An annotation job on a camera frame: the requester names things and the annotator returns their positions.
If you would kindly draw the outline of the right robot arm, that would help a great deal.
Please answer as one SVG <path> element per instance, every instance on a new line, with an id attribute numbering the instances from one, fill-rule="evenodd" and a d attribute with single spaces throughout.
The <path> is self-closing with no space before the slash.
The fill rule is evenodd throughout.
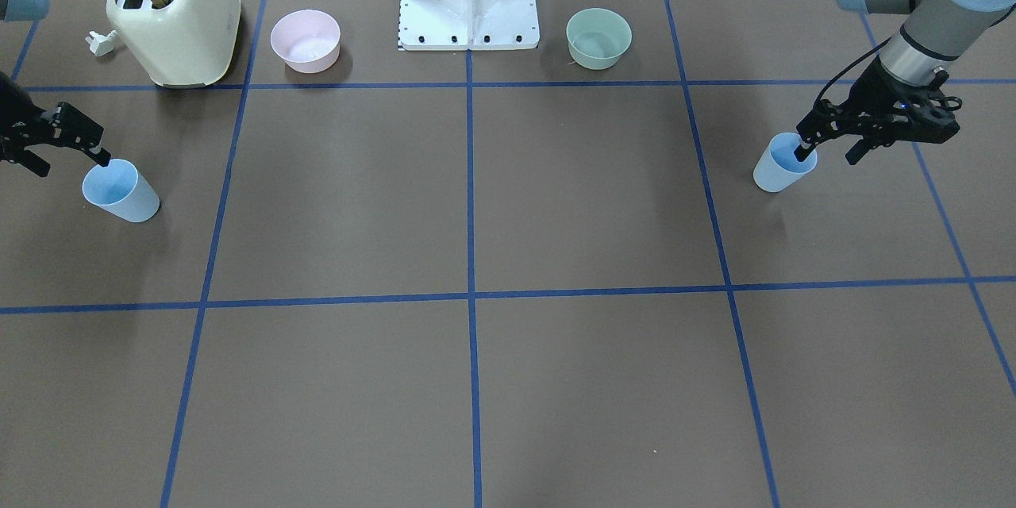
<path id="1" fill-rule="evenodd" d="M 48 0 L 1 0 L 4 22 L 37 22 L 47 16 Z M 68 102 L 44 110 L 7 74 L 1 74 L 2 161 L 21 165 L 46 178 L 51 165 L 30 149 L 39 145 L 69 148 L 108 167 L 112 155 L 102 146 L 104 128 Z"/>

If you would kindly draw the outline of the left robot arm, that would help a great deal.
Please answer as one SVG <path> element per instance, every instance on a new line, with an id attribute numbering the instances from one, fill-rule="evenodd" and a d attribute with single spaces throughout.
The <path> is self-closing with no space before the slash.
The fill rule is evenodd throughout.
<path id="1" fill-rule="evenodd" d="M 900 13 L 892 37 L 861 56 L 866 63 L 841 103 L 816 97 L 799 122 L 797 161 L 842 136 L 855 136 L 849 164 L 897 142 L 942 144 L 959 132 L 961 100 L 944 96 L 949 68 L 977 39 L 1014 12 L 1015 0 L 836 0 L 845 11 Z"/>

